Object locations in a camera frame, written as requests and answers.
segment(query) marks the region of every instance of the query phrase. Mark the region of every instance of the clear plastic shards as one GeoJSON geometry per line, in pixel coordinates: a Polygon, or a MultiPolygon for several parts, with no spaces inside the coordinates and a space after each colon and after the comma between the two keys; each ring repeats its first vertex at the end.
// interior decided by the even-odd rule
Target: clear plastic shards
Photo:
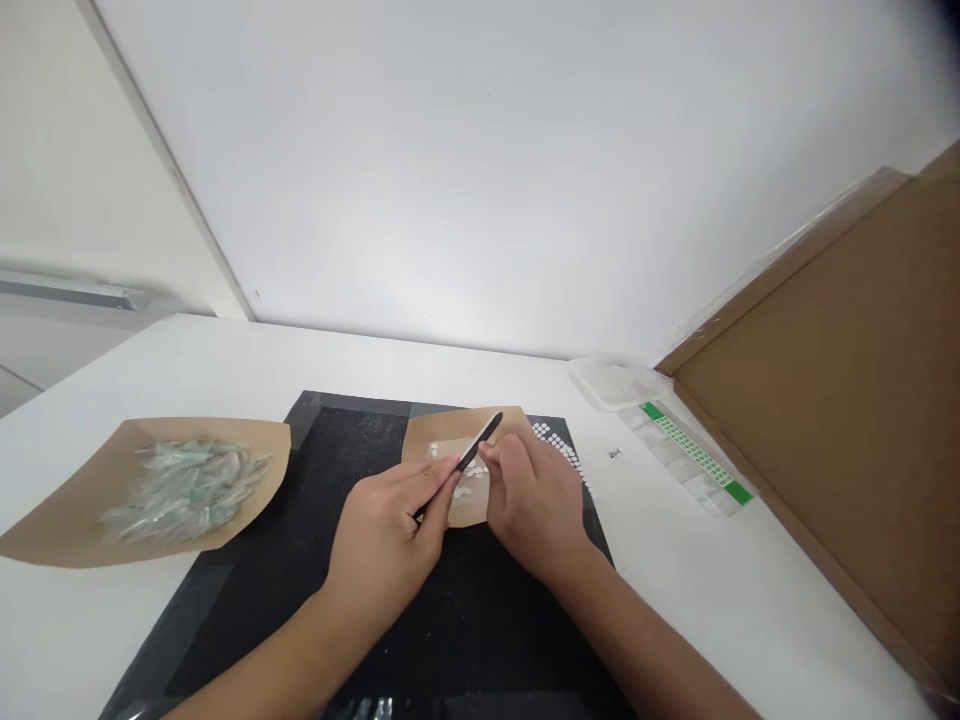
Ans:
{"type": "Polygon", "coordinates": [[[100,516],[104,542],[171,545],[229,522],[270,467],[271,455],[250,459],[246,445],[190,440],[138,450],[146,477],[127,501],[100,516]]]}

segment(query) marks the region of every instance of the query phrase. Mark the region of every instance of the white table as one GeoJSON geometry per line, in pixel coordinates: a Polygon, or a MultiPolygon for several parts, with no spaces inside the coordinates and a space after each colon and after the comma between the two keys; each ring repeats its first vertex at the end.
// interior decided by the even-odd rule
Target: white table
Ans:
{"type": "MultiPolygon", "coordinates": [[[[708,517],[555,360],[174,316],[0,420],[0,532],[124,419],[283,420],[302,390],[566,418],[620,573],[762,715],[930,716],[763,503],[708,517]]],[[[95,717],[194,559],[62,570],[0,558],[0,715],[95,717]]]]}

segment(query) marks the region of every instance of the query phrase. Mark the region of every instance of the plastic container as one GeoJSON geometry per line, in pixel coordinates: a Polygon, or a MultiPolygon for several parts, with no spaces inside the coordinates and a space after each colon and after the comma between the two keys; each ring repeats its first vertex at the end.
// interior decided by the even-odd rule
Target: plastic container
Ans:
{"type": "Polygon", "coordinates": [[[617,412],[656,400],[671,390],[668,378],[633,355],[605,353],[571,360],[574,384],[600,412],[617,412]]]}
{"type": "Polygon", "coordinates": [[[756,495],[752,485],[732,466],[724,467],[726,463],[707,451],[703,438],[670,416],[662,404],[644,403],[636,410],[647,417],[646,422],[634,408],[617,414],[708,513],[729,517],[756,495]]]}
{"type": "Polygon", "coordinates": [[[623,354],[589,355],[569,363],[570,377],[600,412],[615,412],[708,513],[729,517],[755,495],[733,466],[708,448],[663,402],[673,382],[623,354]]]}

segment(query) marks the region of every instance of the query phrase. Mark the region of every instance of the small white tiles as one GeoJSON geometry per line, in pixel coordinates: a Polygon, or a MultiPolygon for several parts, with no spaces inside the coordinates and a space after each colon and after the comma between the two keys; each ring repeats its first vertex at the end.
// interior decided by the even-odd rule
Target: small white tiles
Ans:
{"type": "Polygon", "coordinates": [[[560,454],[562,454],[567,459],[567,462],[569,462],[573,466],[574,470],[580,473],[580,477],[583,479],[583,484],[586,486],[587,492],[590,493],[591,497],[594,497],[594,498],[599,497],[599,495],[597,495],[597,493],[594,491],[593,485],[590,483],[589,480],[587,480],[586,476],[583,474],[583,468],[580,466],[580,458],[577,457],[576,450],[574,450],[572,447],[567,445],[567,443],[564,442],[563,438],[561,438],[555,432],[550,430],[550,426],[547,425],[546,423],[539,423],[539,422],[534,423],[533,432],[538,438],[543,440],[543,442],[549,443],[550,445],[553,445],[555,448],[557,448],[557,450],[560,451],[560,454]]]}

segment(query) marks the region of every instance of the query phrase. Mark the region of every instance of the black mat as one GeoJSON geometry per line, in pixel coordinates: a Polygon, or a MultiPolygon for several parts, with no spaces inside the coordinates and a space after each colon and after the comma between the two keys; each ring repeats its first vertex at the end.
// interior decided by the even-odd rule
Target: black mat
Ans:
{"type": "MultiPolygon", "coordinates": [[[[200,555],[103,717],[159,713],[282,625],[323,584],[353,484],[400,461],[411,417],[443,409],[304,393],[287,418],[294,449],[277,495],[233,541],[200,555]]],[[[562,419],[531,420],[573,446],[562,419]]],[[[609,559],[585,489],[584,524],[609,559]]],[[[372,718],[378,705],[393,718],[632,717],[550,593],[485,524],[447,532],[423,589],[324,717],[372,718]]]]}

